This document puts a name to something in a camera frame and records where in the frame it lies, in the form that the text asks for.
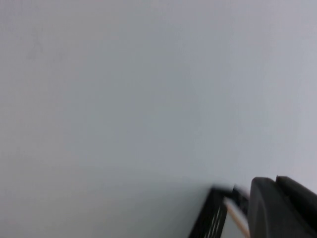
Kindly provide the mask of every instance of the black plastic part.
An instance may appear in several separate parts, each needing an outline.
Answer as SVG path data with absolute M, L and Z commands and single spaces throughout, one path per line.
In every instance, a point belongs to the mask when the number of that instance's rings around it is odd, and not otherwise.
M 293 181 L 254 178 L 249 199 L 248 223 L 251 238 L 317 238 L 316 232 L 296 207 L 303 202 Z
M 237 189 L 211 188 L 200 214 L 191 230 L 189 238 L 220 238 L 227 215 L 224 198 L 232 199 L 237 206 L 245 207 L 247 214 L 248 200 Z

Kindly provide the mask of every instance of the gray surface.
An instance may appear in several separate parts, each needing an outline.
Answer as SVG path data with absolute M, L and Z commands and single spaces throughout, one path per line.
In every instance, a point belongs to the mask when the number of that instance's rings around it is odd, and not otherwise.
M 0 1 L 0 236 L 183 238 L 211 183 L 316 191 L 316 10 Z

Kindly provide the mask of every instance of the black frame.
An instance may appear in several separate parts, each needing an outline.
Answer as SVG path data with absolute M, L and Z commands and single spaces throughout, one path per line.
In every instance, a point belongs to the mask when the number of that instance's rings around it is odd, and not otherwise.
M 224 198 L 234 201 L 245 216 L 248 215 L 249 200 L 238 189 L 212 187 L 189 238 L 220 238 L 226 220 L 227 207 Z

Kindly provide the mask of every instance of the black object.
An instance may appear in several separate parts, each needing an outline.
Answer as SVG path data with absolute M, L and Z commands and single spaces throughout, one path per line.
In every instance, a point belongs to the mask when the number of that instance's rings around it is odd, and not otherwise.
M 251 238 L 317 238 L 317 196 L 288 177 L 254 178 L 248 223 Z
M 232 199 L 247 215 L 248 200 L 237 189 L 212 187 L 189 238 L 220 238 L 227 215 L 224 198 Z
M 232 199 L 248 218 L 250 238 L 317 238 L 317 195 L 288 177 L 254 178 L 250 198 L 212 187 L 189 238 L 220 238 Z

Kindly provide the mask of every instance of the wooden strip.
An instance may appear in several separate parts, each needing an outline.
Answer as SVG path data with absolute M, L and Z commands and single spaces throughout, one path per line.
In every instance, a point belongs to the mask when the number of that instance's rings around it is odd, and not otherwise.
M 235 205 L 233 205 L 233 202 L 228 201 L 227 199 L 225 200 L 224 204 L 227 207 L 227 213 L 231 216 L 232 220 L 237 225 L 242 234 L 246 238 L 250 238 L 249 226 L 242 212 L 238 211 L 238 208 L 234 207 Z

